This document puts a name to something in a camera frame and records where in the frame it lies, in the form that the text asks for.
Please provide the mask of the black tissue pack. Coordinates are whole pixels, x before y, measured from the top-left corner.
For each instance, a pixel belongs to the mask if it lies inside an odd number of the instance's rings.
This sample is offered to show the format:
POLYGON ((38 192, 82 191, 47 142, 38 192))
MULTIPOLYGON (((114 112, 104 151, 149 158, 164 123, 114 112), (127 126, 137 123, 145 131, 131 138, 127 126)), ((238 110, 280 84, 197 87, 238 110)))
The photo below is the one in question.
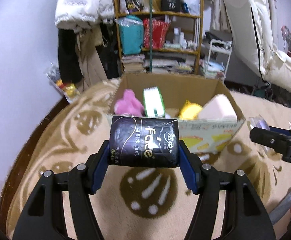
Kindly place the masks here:
POLYGON ((179 131, 176 119, 114 115, 110 127, 108 163, 129 167, 178 167, 179 131))

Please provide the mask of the yellow bear plush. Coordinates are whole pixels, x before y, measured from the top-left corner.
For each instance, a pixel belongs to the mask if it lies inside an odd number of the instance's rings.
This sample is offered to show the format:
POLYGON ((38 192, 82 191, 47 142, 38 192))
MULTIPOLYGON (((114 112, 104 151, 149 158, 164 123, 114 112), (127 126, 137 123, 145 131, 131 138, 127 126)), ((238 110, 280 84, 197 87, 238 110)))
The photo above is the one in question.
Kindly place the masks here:
POLYGON ((201 105, 186 100, 184 106, 180 109, 178 118, 181 120, 196 120, 202 109, 201 105))

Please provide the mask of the pink roll cake plush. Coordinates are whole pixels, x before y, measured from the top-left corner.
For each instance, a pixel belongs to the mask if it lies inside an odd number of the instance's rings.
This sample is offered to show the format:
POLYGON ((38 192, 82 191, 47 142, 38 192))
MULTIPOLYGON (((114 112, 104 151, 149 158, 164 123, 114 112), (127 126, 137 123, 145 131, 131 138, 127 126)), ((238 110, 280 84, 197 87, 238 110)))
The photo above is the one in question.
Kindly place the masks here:
POLYGON ((197 115, 200 120, 228 120, 237 122, 237 114, 224 94, 214 96, 197 115))

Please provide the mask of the pink purple plush toy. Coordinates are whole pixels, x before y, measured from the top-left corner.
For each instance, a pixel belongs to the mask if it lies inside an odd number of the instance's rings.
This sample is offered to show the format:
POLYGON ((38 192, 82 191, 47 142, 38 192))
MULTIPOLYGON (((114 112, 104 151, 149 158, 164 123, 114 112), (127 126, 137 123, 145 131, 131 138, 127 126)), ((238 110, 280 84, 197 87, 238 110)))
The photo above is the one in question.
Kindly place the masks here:
POLYGON ((114 105, 114 113, 116 115, 144 116, 145 108, 135 97, 133 90, 125 89, 123 97, 118 99, 114 105))

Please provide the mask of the green tissue pack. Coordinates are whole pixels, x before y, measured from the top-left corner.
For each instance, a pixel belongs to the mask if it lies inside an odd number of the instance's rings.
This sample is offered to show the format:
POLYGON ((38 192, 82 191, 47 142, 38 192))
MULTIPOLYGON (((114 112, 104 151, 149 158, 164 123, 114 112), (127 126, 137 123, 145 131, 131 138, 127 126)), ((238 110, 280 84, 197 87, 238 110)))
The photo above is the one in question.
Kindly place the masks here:
POLYGON ((145 114, 149 118, 164 118, 165 107, 161 92, 158 87, 143 90, 145 114))

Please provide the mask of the small clear plastic packet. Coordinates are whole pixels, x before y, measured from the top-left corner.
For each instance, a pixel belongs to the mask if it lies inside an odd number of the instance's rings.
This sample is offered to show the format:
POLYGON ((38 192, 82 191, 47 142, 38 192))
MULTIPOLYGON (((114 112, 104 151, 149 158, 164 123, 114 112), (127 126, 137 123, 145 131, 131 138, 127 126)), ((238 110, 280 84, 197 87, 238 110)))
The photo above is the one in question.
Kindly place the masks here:
POLYGON ((269 125, 261 115, 248 118, 247 125, 250 130, 254 128, 261 128, 268 131, 270 130, 269 125))

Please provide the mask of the beige patterned blanket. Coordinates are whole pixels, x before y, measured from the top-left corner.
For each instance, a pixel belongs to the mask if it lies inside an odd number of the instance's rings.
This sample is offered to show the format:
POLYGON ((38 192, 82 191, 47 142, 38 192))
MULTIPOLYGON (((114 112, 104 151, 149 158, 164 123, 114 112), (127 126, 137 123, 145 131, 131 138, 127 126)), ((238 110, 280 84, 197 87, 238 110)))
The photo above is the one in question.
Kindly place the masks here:
MULTIPOLYGON (((100 82, 65 107, 41 135, 9 207, 6 233, 15 227, 30 192, 46 171, 66 172, 95 153, 109 138, 108 108, 121 81, 100 82)), ((269 124, 288 128, 291 109, 268 100, 230 92, 245 118, 261 115, 269 124)), ((248 137, 248 125, 217 153, 197 153, 218 170, 242 169, 273 210, 291 190, 291 164, 264 150, 248 137)), ((197 196, 186 188, 179 169, 145 169, 113 166, 102 188, 90 198, 106 239, 181 239, 193 215, 197 196)))

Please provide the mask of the white rolling cart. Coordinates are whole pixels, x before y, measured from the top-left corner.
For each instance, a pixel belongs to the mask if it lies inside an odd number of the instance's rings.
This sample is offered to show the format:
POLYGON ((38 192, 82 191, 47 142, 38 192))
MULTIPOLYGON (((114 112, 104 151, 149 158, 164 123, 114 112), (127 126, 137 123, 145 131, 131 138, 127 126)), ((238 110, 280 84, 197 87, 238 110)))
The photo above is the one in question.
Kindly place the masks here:
POLYGON ((211 39, 204 41, 202 47, 207 50, 200 69, 203 76, 224 82, 232 55, 232 41, 211 39))

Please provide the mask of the beige hanging coat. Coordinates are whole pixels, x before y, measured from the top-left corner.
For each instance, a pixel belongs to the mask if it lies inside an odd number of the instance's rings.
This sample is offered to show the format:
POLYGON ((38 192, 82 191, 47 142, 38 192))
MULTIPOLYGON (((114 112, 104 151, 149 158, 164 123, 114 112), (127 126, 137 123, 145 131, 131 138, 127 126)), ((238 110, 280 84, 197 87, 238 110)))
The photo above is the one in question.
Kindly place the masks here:
POLYGON ((82 79, 76 83, 76 87, 82 93, 98 82, 107 80, 107 76, 96 50, 103 45, 102 32, 99 26, 88 30, 82 30, 76 36, 77 56, 82 79))

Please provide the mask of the wooden bookshelf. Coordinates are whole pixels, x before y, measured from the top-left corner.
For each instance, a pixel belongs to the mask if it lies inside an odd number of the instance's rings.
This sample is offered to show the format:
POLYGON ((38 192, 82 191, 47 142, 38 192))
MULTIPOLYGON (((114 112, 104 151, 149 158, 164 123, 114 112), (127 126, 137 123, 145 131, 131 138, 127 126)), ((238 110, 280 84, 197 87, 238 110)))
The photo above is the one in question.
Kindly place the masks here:
POLYGON ((149 53, 150 58, 152 59, 152 52, 159 51, 163 53, 180 53, 180 54, 189 54, 195 56, 195 62, 193 67, 193 73, 199 73, 199 61, 201 53, 201 42, 202 42, 202 31, 203 31, 203 11, 204 11, 204 0, 200 0, 200 14, 191 15, 183 12, 174 12, 174 11, 155 11, 150 10, 149 12, 137 11, 132 14, 121 14, 119 12, 120 0, 114 0, 114 9, 115 9, 115 19, 128 17, 131 19, 132 16, 143 16, 144 19, 141 21, 144 28, 144 38, 143 38, 143 47, 141 51, 149 53), (193 23, 193 48, 186 49, 182 46, 177 47, 166 47, 164 45, 164 38, 170 29, 170 24, 164 21, 159 21, 154 16, 175 16, 181 18, 190 18, 194 21, 193 23))

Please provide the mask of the red gift bag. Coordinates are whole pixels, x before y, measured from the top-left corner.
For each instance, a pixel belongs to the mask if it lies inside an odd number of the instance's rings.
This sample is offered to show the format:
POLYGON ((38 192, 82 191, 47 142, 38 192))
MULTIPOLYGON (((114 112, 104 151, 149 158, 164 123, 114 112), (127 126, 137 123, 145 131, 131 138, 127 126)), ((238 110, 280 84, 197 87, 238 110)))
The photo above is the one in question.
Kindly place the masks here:
MULTIPOLYGON (((149 49, 149 18, 143 20, 144 25, 144 38, 143 46, 149 49)), ((160 49, 164 46, 165 37, 170 24, 161 20, 152 20, 152 48, 160 49)))

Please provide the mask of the cream reclining chair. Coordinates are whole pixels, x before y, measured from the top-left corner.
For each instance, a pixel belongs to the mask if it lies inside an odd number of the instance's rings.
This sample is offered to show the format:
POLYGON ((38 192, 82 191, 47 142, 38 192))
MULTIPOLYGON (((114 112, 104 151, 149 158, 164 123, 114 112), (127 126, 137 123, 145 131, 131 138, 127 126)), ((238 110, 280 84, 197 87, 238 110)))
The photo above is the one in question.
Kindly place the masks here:
POLYGON ((264 82, 291 93, 291 57, 273 41, 266 0, 223 0, 237 57, 264 82))

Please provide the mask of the black box labelled 40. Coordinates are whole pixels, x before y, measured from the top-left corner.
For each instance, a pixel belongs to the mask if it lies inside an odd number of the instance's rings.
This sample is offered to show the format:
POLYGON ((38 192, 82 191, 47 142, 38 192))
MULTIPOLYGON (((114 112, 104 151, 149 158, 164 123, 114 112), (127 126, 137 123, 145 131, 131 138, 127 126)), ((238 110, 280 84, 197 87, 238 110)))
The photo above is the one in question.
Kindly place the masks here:
POLYGON ((161 0, 161 10, 170 12, 180 12, 181 0, 161 0))

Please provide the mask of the white puffer jacket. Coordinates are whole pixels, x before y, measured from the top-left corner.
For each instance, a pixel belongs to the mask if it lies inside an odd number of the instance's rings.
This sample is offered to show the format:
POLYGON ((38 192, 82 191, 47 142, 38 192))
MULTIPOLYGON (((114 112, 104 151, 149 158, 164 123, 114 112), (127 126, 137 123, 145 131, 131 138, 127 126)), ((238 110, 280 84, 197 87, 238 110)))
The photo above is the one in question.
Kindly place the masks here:
POLYGON ((113 0, 57 0, 54 24, 65 30, 92 29, 114 18, 113 0))

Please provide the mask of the green pole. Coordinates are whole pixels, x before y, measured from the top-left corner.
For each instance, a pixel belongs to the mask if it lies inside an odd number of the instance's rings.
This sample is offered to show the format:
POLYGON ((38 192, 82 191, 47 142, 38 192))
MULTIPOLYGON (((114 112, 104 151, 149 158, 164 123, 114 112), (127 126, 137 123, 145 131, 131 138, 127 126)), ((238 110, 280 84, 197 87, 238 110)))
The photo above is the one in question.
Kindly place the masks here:
POLYGON ((152 0, 149 0, 149 72, 152 73, 152 0))

